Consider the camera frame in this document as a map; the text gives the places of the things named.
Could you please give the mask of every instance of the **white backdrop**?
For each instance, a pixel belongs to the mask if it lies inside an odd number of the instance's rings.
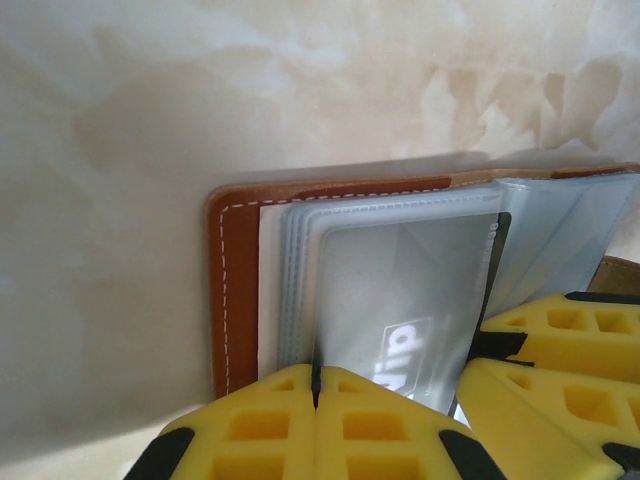
[[[0,463],[207,401],[215,186],[636,160],[639,48],[633,0],[3,0]]]

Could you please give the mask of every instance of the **wallet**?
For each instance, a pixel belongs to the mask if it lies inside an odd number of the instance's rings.
[[[561,169],[492,169],[452,174],[319,180],[222,187],[206,205],[214,398],[258,379],[260,210],[316,200],[406,195],[488,184],[496,179],[567,179],[640,172],[637,164]],[[640,267],[605,257],[590,290],[636,293]]]

